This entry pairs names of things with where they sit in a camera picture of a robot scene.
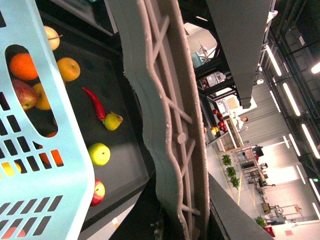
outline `person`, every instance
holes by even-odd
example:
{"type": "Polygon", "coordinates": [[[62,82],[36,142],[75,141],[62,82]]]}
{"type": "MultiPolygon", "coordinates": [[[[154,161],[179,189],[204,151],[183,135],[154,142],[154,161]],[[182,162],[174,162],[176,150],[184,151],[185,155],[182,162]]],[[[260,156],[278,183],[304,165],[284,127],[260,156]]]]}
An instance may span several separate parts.
{"type": "Polygon", "coordinates": [[[234,117],[233,118],[236,120],[235,127],[239,132],[241,130],[241,128],[243,127],[244,123],[248,122],[248,118],[246,116],[240,118],[240,117],[236,116],[236,112],[235,111],[233,113],[234,113],[234,117]]]}

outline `green plant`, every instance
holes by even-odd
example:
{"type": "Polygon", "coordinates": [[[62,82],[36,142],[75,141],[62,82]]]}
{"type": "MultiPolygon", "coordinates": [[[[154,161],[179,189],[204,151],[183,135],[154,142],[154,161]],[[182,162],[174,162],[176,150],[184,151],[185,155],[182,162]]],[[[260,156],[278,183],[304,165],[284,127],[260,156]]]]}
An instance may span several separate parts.
{"type": "Polygon", "coordinates": [[[232,183],[232,186],[238,190],[240,186],[240,179],[237,178],[236,176],[232,176],[230,177],[230,181],[232,183]]]}
{"type": "Polygon", "coordinates": [[[257,218],[255,218],[255,222],[260,225],[260,227],[264,228],[266,226],[265,220],[259,215],[257,218]]]}
{"type": "Polygon", "coordinates": [[[233,166],[227,167],[226,171],[227,171],[227,174],[228,174],[229,178],[231,178],[231,177],[236,175],[236,170],[235,170],[235,168],[233,166]]]}
{"type": "Polygon", "coordinates": [[[228,155],[228,154],[222,155],[222,162],[223,162],[223,165],[225,165],[225,166],[231,166],[230,155],[228,155]]]}

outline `fluorescent light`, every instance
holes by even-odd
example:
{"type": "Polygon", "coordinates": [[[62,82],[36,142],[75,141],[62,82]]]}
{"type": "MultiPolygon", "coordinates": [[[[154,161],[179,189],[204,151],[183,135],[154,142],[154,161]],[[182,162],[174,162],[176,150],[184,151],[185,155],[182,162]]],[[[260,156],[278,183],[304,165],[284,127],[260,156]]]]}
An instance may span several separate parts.
{"type": "Polygon", "coordinates": [[[203,20],[203,21],[206,21],[206,22],[208,22],[208,20],[207,20],[207,19],[205,19],[205,18],[203,18],[203,17],[200,17],[200,16],[196,16],[196,18],[197,18],[197,19],[200,19],[200,20],[203,20]]]}
{"type": "Polygon", "coordinates": [[[272,99],[273,99],[273,101],[274,101],[274,103],[275,103],[276,108],[278,109],[279,113],[281,113],[280,108],[279,108],[279,105],[278,105],[278,103],[277,103],[277,100],[276,100],[276,98],[275,98],[274,93],[273,93],[272,91],[270,91],[270,94],[271,94],[271,96],[272,96],[272,99]]]}
{"type": "Polygon", "coordinates": [[[275,77],[272,78],[272,81],[274,82],[274,85],[277,86],[277,82],[276,82],[275,77]]]}
{"type": "Polygon", "coordinates": [[[319,213],[319,210],[318,210],[316,204],[313,202],[312,205],[313,205],[313,208],[315,210],[316,215],[318,216],[318,219],[320,219],[320,213],[319,213]]]}
{"type": "Polygon", "coordinates": [[[271,59],[271,62],[273,64],[273,66],[274,66],[274,69],[275,69],[276,73],[278,74],[278,76],[281,76],[282,73],[281,73],[280,68],[279,68],[279,66],[277,64],[275,56],[273,55],[273,53],[272,53],[272,51],[271,51],[271,49],[270,49],[270,47],[268,45],[266,45],[265,47],[266,47],[267,53],[269,54],[269,57],[271,59]]]}
{"type": "Polygon", "coordinates": [[[286,147],[289,149],[289,148],[290,148],[290,145],[289,145],[289,143],[288,143],[288,140],[287,140],[286,136],[283,136],[283,140],[284,140],[284,142],[285,142],[286,147]]]}
{"type": "Polygon", "coordinates": [[[311,135],[310,135],[310,133],[309,133],[309,131],[308,131],[308,129],[307,129],[307,126],[306,126],[305,124],[302,124],[301,126],[302,126],[302,129],[303,129],[303,131],[304,131],[304,134],[305,134],[305,136],[306,136],[306,139],[308,140],[308,142],[309,142],[309,144],[310,144],[310,147],[311,147],[311,149],[312,149],[315,157],[316,157],[317,159],[320,159],[319,152],[318,152],[318,150],[317,150],[317,147],[316,147],[314,141],[312,140],[312,137],[311,137],[311,135]]]}
{"type": "Polygon", "coordinates": [[[314,181],[313,181],[311,178],[309,178],[309,181],[310,181],[310,183],[311,183],[311,186],[312,186],[312,188],[313,188],[313,191],[314,191],[316,197],[317,197],[318,200],[320,201],[320,195],[319,195],[319,192],[318,192],[318,190],[317,190],[317,188],[316,188],[316,186],[315,186],[314,181]]]}
{"type": "Polygon", "coordinates": [[[289,87],[288,87],[288,84],[284,83],[284,84],[283,84],[283,88],[284,88],[284,90],[285,90],[286,95],[287,95],[288,98],[289,98],[289,101],[290,101],[290,103],[291,103],[291,106],[293,107],[293,110],[294,110],[294,112],[295,112],[295,115],[300,116],[299,108],[298,108],[298,106],[297,106],[297,104],[296,104],[296,101],[295,101],[295,99],[294,99],[294,96],[292,96],[292,94],[291,94],[291,91],[290,91],[290,89],[289,89],[289,87]]]}
{"type": "Polygon", "coordinates": [[[300,174],[300,177],[301,177],[301,180],[302,180],[303,184],[306,184],[305,178],[304,178],[304,176],[302,176],[301,170],[300,170],[298,165],[296,166],[296,169],[298,169],[298,172],[300,174]]]}
{"type": "Polygon", "coordinates": [[[318,72],[320,72],[320,62],[318,62],[316,65],[313,66],[313,68],[311,68],[311,72],[313,74],[317,74],[318,72]]]}
{"type": "Polygon", "coordinates": [[[290,138],[290,140],[291,140],[291,143],[292,143],[292,145],[293,145],[293,147],[294,147],[294,150],[295,150],[296,154],[297,154],[298,156],[301,156],[300,151],[299,151],[299,148],[298,148],[298,146],[297,146],[297,144],[296,144],[296,142],[295,142],[295,139],[294,139],[294,137],[292,136],[291,133],[289,134],[289,138],[290,138]]]}

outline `red chili pepper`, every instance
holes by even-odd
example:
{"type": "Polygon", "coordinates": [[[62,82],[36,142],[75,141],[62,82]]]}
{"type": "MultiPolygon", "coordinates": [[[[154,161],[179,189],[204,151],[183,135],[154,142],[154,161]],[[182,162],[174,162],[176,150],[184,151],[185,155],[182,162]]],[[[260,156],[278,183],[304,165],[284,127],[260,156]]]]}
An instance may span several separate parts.
{"type": "Polygon", "coordinates": [[[96,114],[96,117],[99,119],[99,120],[104,120],[106,118],[106,113],[105,113],[105,110],[104,110],[104,107],[102,106],[101,102],[99,101],[98,97],[92,92],[90,91],[89,89],[83,87],[82,88],[88,95],[89,97],[91,98],[92,102],[93,102],[93,105],[94,105],[94,108],[95,108],[95,114],[96,114]]]}

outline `orange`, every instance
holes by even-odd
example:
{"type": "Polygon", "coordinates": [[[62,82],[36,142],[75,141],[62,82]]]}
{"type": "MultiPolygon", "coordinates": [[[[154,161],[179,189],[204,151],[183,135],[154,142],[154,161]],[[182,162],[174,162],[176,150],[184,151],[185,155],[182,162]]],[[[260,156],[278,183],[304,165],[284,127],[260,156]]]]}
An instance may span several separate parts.
{"type": "Polygon", "coordinates": [[[80,66],[72,58],[61,58],[59,61],[56,62],[56,64],[58,65],[63,81],[70,82],[77,79],[80,76],[80,66]]]}
{"type": "Polygon", "coordinates": [[[9,64],[9,69],[18,79],[31,81],[38,77],[34,62],[29,53],[15,55],[9,64]]]}
{"type": "MultiPolygon", "coordinates": [[[[54,132],[48,134],[46,137],[47,137],[47,138],[52,138],[52,137],[55,136],[56,134],[57,134],[57,132],[54,131],[54,132]]],[[[54,159],[55,164],[60,165],[60,164],[63,164],[63,163],[64,163],[64,162],[62,161],[62,158],[61,158],[61,156],[60,156],[60,154],[59,154],[59,151],[58,151],[57,149],[52,150],[52,151],[51,151],[51,154],[52,154],[52,157],[53,157],[53,159],[54,159]]],[[[46,164],[50,164],[49,158],[48,158],[48,156],[47,156],[45,153],[40,153],[39,156],[40,156],[41,160],[44,161],[46,164]]]]}
{"type": "Polygon", "coordinates": [[[51,106],[42,84],[37,83],[33,86],[33,89],[35,90],[38,96],[38,100],[36,101],[35,107],[40,110],[50,110],[51,106]]]}

